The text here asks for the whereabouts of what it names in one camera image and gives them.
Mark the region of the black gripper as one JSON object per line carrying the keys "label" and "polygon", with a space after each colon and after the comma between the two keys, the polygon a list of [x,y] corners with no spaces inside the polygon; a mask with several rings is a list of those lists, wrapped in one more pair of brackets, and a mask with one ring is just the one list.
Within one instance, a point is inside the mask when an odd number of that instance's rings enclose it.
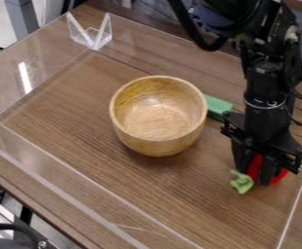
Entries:
{"label": "black gripper", "polygon": [[289,130],[274,137],[262,139],[243,129],[245,115],[224,112],[221,134],[230,139],[234,166],[238,172],[246,174],[254,154],[261,155],[257,169],[257,185],[270,186],[287,174],[297,174],[302,163],[302,145],[293,138]]}

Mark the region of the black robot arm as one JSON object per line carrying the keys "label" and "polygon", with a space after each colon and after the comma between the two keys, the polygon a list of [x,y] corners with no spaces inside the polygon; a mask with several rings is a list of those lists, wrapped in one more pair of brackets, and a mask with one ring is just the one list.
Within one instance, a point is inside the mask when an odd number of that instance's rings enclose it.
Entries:
{"label": "black robot arm", "polygon": [[301,30],[282,0],[168,0],[200,49],[232,43],[241,58],[245,111],[222,113],[234,166],[259,186],[298,173],[302,145],[290,134],[302,82]]}

